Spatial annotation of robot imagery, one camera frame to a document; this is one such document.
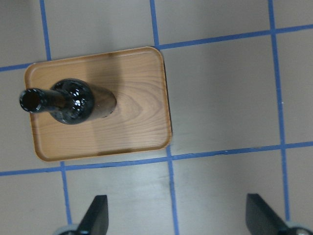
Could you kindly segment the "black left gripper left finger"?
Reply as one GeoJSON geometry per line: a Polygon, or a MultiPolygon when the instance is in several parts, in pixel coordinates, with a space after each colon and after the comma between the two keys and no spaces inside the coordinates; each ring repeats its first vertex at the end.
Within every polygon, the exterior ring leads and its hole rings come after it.
{"type": "Polygon", "coordinates": [[[108,198],[97,195],[77,228],[78,235],[106,235],[108,231],[108,198]]]}

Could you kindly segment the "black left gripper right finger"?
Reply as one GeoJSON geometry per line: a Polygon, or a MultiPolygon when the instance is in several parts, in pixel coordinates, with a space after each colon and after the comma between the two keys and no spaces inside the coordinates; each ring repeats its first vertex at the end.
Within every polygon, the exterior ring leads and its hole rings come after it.
{"type": "Polygon", "coordinates": [[[288,226],[256,193],[246,196],[246,226],[251,235],[286,235],[288,226]]]}

